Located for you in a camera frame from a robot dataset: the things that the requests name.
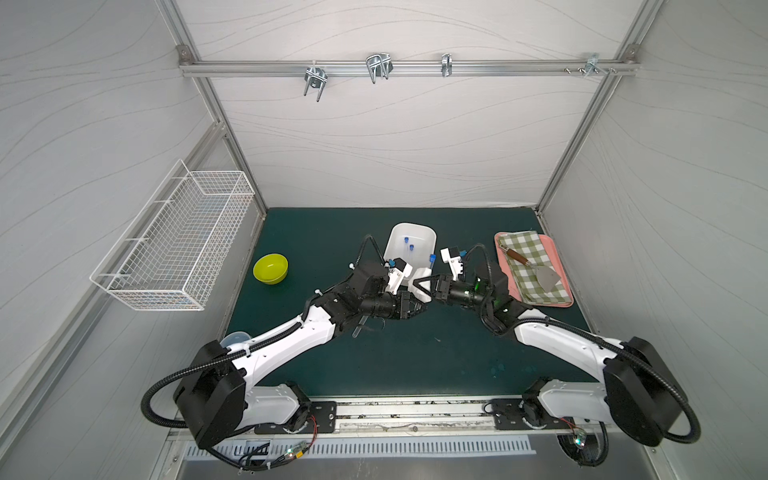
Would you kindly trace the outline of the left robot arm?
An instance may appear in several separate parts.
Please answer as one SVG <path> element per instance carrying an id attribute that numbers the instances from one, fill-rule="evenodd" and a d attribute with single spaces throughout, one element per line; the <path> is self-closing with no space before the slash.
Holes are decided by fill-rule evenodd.
<path id="1" fill-rule="evenodd" d="M 192 364 L 152 385 L 140 401 L 149 422 L 188 430 L 209 449 L 250 428 L 273 424 L 299 430 L 310 400 L 295 384 L 266 387 L 261 380 L 295 357 L 356 327 L 364 317 L 408 319 L 423 302 L 409 291 L 409 256 L 358 259 L 348 277 L 315 292 L 300 314 L 272 330 L 224 346 L 211 341 Z"/>

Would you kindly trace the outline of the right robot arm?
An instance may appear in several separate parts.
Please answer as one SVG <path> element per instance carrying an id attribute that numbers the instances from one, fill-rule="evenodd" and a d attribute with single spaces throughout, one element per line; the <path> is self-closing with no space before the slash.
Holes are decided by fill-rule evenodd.
<path id="1" fill-rule="evenodd" d="M 645 446 L 701 438 L 702 425 L 686 393 L 648 341 L 606 338 L 559 321 L 511 296 L 507 276 L 491 264 L 469 281 L 463 262 L 472 253 L 442 250 L 449 273 L 420 269 L 411 284 L 430 301 L 475 310 L 492 334 L 511 336 L 591 376 L 589 382 L 542 380 L 533 389 L 537 407 L 551 417 L 613 424 Z"/>

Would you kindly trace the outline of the white rectangular tray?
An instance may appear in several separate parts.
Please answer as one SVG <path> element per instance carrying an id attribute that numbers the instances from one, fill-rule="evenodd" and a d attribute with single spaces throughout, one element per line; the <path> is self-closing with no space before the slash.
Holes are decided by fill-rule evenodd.
<path id="1" fill-rule="evenodd" d="M 406 236 L 409 237 L 408 245 L 404 243 Z M 435 231 L 428 226 L 399 223 L 390 232 L 384 259 L 402 258 L 413 266 L 414 272 L 417 268 L 427 265 L 429 255 L 434 254 L 436 241 Z M 411 243 L 415 244 L 413 251 L 409 249 Z"/>

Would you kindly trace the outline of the green table mat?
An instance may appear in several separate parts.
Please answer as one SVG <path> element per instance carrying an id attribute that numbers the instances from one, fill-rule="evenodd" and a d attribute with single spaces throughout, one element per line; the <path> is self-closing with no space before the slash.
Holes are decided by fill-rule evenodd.
<path id="1" fill-rule="evenodd" d="M 229 327 L 261 334 L 299 314 L 318 289 L 344 279 L 357 256 L 372 258 L 366 235 L 385 246 L 402 222 L 425 225 L 439 248 L 487 247 L 499 232 L 539 230 L 529 208 L 362 209 L 273 208 L 254 256 L 280 253 L 289 262 L 287 277 L 267 286 L 247 276 Z M 491 334 L 475 312 L 437 304 L 405 321 L 371 319 L 315 347 L 264 379 L 267 386 L 296 383 L 311 397 L 487 395 L 524 392 L 536 380 L 552 377 L 583 382 L 586 374 L 513 336 Z"/>

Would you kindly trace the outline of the green bowl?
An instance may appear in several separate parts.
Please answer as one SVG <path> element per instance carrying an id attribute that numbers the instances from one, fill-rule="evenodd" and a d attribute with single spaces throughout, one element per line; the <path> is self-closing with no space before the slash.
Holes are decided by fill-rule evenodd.
<path id="1" fill-rule="evenodd" d="M 288 274 L 288 259 L 279 253 L 270 253 L 259 258 L 252 268 L 254 278 L 265 285 L 281 283 Z"/>

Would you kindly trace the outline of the clear plastic cup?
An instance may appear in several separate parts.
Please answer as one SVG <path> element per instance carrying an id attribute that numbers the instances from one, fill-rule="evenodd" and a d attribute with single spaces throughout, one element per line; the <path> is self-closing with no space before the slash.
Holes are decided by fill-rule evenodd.
<path id="1" fill-rule="evenodd" d="M 239 344 L 239 343 L 244 343 L 244 342 L 249 341 L 250 339 L 251 339 L 251 335 L 248 334 L 247 332 L 236 331 L 236 332 L 232 332 L 232 333 L 226 335 L 224 338 L 222 338 L 221 341 L 220 341 L 220 345 L 223 348 L 229 348 L 232 345 Z"/>

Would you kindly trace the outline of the white vent strip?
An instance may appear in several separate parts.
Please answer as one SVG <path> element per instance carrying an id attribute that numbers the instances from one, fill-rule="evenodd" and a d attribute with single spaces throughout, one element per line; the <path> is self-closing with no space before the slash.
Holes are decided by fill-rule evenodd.
<path id="1" fill-rule="evenodd" d="M 305 440 L 232 441 L 217 449 L 238 459 L 256 451 L 258 460 L 296 454 Z M 526 435 L 320 438 L 305 456 L 312 460 L 358 458 L 485 458 L 534 455 Z"/>

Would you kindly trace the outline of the metal hook clamp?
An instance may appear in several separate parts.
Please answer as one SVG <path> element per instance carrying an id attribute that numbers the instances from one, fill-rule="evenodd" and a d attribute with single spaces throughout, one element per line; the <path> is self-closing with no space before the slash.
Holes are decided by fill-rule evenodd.
<path id="1" fill-rule="evenodd" d="M 392 58 L 389 53 L 370 55 L 365 60 L 365 66 L 373 84 L 376 84 L 378 79 L 388 80 L 393 70 Z"/>
<path id="2" fill-rule="evenodd" d="M 609 77 L 618 74 L 618 71 L 615 68 L 602 66 L 600 64 L 600 57 L 597 53 L 591 54 L 586 59 L 583 66 L 576 69 L 564 68 L 563 71 L 567 75 L 576 75 L 582 78 L 587 78 L 590 76 Z"/>
<path id="3" fill-rule="evenodd" d="M 303 95 L 307 96 L 310 90 L 315 90 L 315 101 L 319 102 L 328 82 L 328 75 L 326 71 L 316 65 L 308 67 L 305 71 L 304 80 L 305 86 Z"/>
<path id="4" fill-rule="evenodd" d="M 443 78 L 448 78 L 452 75 L 453 71 L 453 59 L 450 53 L 445 53 L 441 57 L 441 75 Z"/>

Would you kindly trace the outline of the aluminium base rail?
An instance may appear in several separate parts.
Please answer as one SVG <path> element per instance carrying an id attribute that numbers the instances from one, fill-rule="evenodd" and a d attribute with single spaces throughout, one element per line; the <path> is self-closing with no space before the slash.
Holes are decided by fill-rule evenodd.
<path id="1" fill-rule="evenodd" d="M 617 429 L 599 391 L 557 391 L 548 410 L 533 391 L 522 396 L 481 397 L 375 397 L 308 398 L 282 385 L 259 387 L 258 399 L 226 401 L 222 409 L 190 414 L 185 422 L 197 445 L 212 448 L 250 431 L 257 435 L 340 434 L 350 432 L 440 432 L 458 430 L 534 431 L 565 430 L 566 421 L 598 431 L 601 423 Z"/>

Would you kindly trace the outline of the aluminium top rail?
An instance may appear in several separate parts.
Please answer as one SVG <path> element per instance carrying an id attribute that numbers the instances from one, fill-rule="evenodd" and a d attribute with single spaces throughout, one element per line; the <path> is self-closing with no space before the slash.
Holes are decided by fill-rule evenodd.
<path id="1" fill-rule="evenodd" d="M 576 60 L 458 60 L 453 59 L 450 77 L 521 77 L 571 76 L 563 69 L 576 69 L 586 59 Z M 392 60 L 391 78 L 435 77 L 441 75 L 441 58 L 431 60 Z M 604 67 L 613 67 L 619 76 L 634 75 L 640 69 L 637 62 L 600 59 Z M 200 78 L 302 78 L 308 67 L 323 68 L 329 78 L 367 78 L 364 60 L 316 61 L 199 61 L 181 65 L 185 77 Z"/>

